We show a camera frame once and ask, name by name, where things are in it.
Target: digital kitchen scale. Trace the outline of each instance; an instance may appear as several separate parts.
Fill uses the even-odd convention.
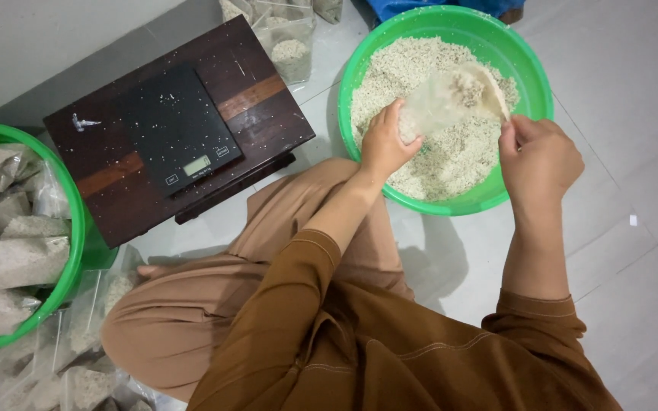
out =
[[[149,178],[165,197],[243,155],[189,65],[141,83],[116,105]]]

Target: left hand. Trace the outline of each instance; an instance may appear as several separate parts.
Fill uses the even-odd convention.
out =
[[[403,99],[396,99],[370,121],[362,140],[362,166],[360,171],[386,182],[403,164],[420,151],[423,137],[405,145],[400,140],[398,118]]]

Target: dark wooden stool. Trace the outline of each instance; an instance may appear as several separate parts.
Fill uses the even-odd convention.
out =
[[[139,83],[190,64],[244,158],[165,198],[149,181],[114,101]],[[80,121],[99,121],[78,132]],[[222,24],[44,119],[103,238],[116,247],[176,217],[178,224],[291,162],[316,136],[242,16]]]

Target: brown pants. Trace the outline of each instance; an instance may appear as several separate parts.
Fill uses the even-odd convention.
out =
[[[247,226],[224,253],[154,271],[116,304],[101,330],[107,354],[135,379],[188,401],[270,262],[358,168],[346,159],[328,159],[253,194]],[[413,299],[384,198],[360,225],[334,280]]]

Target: hand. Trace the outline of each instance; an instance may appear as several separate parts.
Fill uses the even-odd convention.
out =
[[[370,127],[362,140],[362,166],[360,172],[386,182],[392,173],[407,163],[420,151],[423,138],[418,137],[405,145],[398,131],[398,112],[403,99],[397,99],[385,107],[370,121]]]
[[[499,161],[515,212],[528,217],[559,209],[585,165],[572,140],[553,121],[513,116],[501,127]]]

